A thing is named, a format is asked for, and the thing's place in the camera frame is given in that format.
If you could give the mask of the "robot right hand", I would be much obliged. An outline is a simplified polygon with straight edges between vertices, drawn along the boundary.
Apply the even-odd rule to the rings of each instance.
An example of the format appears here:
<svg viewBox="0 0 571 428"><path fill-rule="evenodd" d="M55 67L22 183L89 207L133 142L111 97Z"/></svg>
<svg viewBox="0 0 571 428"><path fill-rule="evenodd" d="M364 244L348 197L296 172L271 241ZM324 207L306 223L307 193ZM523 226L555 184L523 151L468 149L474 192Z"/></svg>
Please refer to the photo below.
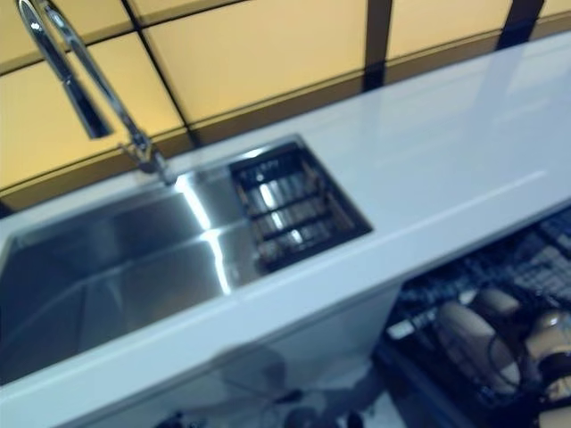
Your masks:
<svg viewBox="0 0 571 428"><path fill-rule="evenodd" d="M534 328L535 314L531 309L522 307L513 312L509 322L517 352L526 354L525 340Z"/></svg>

